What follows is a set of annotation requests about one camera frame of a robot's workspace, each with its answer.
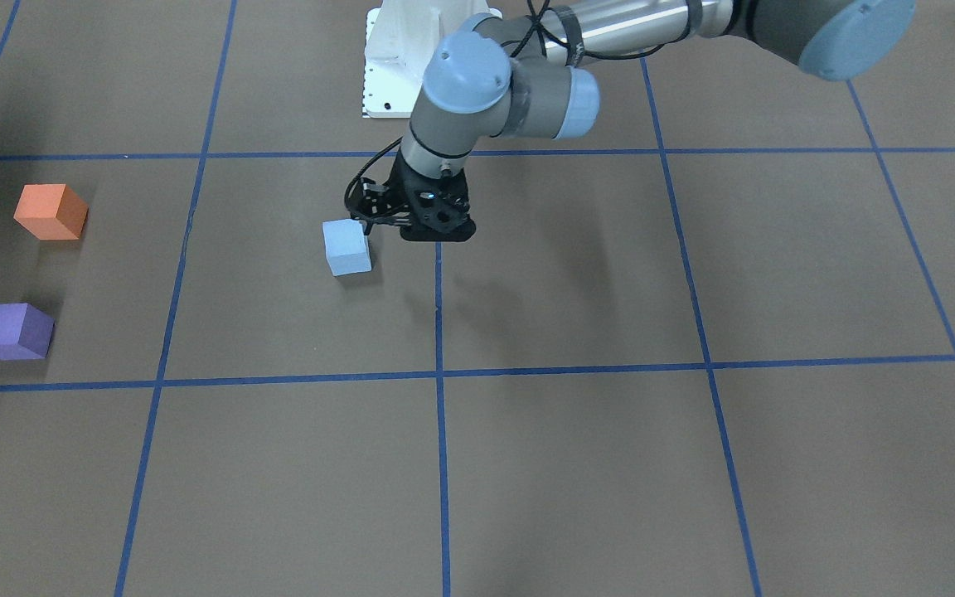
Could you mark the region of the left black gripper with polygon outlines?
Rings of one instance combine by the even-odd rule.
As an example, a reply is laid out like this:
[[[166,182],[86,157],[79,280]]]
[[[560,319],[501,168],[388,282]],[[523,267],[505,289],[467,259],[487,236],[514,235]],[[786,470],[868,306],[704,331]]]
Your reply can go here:
[[[377,226],[393,226],[406,241],[461,243],[477,231],[465,172],[426,177],[396,158],[382,184],[363,174],[359,173],[359,221],[365,234]]]

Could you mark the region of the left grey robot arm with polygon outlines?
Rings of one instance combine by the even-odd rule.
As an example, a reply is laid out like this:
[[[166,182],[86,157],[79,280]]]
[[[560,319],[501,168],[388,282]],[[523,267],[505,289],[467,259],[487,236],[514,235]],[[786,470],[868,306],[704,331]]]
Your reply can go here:
[[[478,140],[586,135],[600,110],[587,63],[735,36],[808,75],[849,80],[894,49],[914,12],[914,1],[545,1],[505,19],[485,1],[385,1],[367,17],[365,113],[408,128],[390,144],[387,180],[358,173],[342,203],[364,234],[466,241],[465,162]]]

